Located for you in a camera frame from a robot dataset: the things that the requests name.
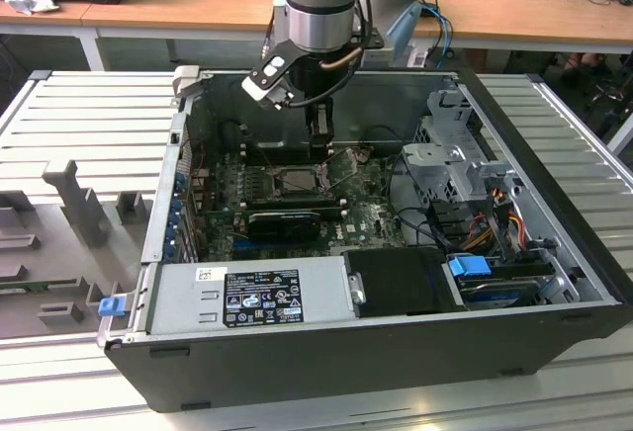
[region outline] circuit board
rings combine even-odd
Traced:
[[[212,169],[209,201],[199,211],[207,261],[331,256],[348,249],[405,246],[386,204],[390,166],[384,158],[343,148],[326,163],[253,166],[243,156],[229,154]],[[249,216],[261,212],[253,207],[267,208],[264,201],[275,200],[283,212],[322,213],[318,237],[298,244],[250,241]]]

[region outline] sticker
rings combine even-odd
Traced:
[[[9,295],[25,295],[27,290],[24,288],[7,288],[4,290],[0,290],[0,296],[9,296]]]
[[[222,278],[225,280],[226,327],[304,321],[298,270],[229,274],[226,268],[199,268],[211,276],[214,275],[208,270],[218,269],[223,270]]]
[[[227,271],[228,268],[226,266],[198,268],[196,269],[196,281],[221,281],[225,278]]]

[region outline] desk surface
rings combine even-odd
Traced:
[[[18,13],[7,3],[0,3],[0,24],[38,24],[81,26],[81,17],[90,7],[90,3],[60,4],[61,9],[49,13],[36,13],[33,16]]]
[[[123,0],[93,4],[84,26],[266,31],[272,0]]]
[[[633,7],[587,0],[439,0],[456,40],[633,44]],[[119,5],[63,3],[31,18],[0,5],[0,23],[264,32],[272,0],[124,0]],[[432,38],[437,22],[422,20],[415,36]]]

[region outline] robotic arm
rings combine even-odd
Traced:
[[[289,38],[250,71],[242,88],[262,106],[303,108],[311,147],[326,146],[334,136],[331,96],[353,76],[366,49],[384,46],[372,1],[286,0],[286,15]],[[304,100],[293,100],[288,81]]]

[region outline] copper pipe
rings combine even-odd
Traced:
[[[332,70],[336,70],[344,67],[345,65],[349,65],[356,58],[362,55],[363,49],[361,47],[356,47],[351,50],[347,55],[335,60],[334,62],[321,62],[318,66],[325,70],[326,72],[330,72]]]

